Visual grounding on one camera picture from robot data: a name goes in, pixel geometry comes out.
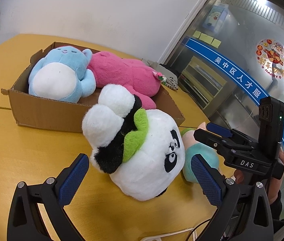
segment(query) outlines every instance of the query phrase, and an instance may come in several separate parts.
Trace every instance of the white belly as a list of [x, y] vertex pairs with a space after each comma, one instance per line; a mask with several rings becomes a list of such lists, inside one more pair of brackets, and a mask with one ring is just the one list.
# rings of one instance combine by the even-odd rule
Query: white belly
[[33, 79], [33, 90], [37, 96], [61, 100], [75, 89], [77, 76], [65, 64], [52, 62], [41, 68]]

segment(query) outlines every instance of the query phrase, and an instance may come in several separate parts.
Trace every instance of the new year sticker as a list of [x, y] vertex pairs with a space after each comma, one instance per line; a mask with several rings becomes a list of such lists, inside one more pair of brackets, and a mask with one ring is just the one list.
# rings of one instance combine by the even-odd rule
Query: new year sticker
[[257, 45], [258, 64], [269, 75], [284, 78], [284, 46], [272, 39], [262, 40]]

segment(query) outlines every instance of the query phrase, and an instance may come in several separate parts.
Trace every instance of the black sleeve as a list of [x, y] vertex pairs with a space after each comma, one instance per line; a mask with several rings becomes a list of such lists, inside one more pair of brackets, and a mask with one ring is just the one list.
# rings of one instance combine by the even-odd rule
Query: black sleeve
[[[282, 212], [281, 191], [278, 192], [277, 199], [270, 205], [271, 215], [273, 219], [279, 220]], [[273, 232], [277, 232], [284, 226], [284, 223], [273, 221]]]

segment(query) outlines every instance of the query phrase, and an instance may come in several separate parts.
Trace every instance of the brown cardboard box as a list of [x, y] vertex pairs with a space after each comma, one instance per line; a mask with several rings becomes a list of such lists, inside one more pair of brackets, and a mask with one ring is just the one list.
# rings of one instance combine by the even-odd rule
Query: brown cardboard box
[[[50, 50], [66, 45], [74, 46], [81, 51], [86, 49], [73, 44], [54, 42], [44, 51], [40, 50], [31, 57], [31, 64], [23, 71], [11, 89], [1, 90], [2, 94], [9, 96], [13, 116], [18, 125], [38, 129], [82, 132], [82, 119], [85, 113], [97, 103], [101, 89], [96, 89], [89, 97], [81, 98], [78, 103], [50, 100], [28, 94], [28, 76], [35, 64]], [[157, 108], [172, 116], [178, 126], [185, 120], [169, 93], [162, 86], [153, 100]]]

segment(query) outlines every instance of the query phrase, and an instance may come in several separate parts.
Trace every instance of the silver bolt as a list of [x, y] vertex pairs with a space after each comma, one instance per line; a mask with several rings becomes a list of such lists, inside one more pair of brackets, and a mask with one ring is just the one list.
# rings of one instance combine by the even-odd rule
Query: silver bolt
[[228, 185], [233, 185], [234, 184], [234, 180], [232, 178], [227, 178], [225, 180], [225, 182], [228, 184]]
[[256, 185], [258, 188], [263, 188], [263, 184], [261, 182], [257, 182]]
[[20, 183], [17, 184], [18, 188], [22, 188], [23, 186], [25, 186], [25, 183], [22, 181]]
[[53, 184], [54, 181], [55, 181], [54, 178], [48, 178], [48, 179], [46, 180], [46, 183], [50, 185], [50, 184]]

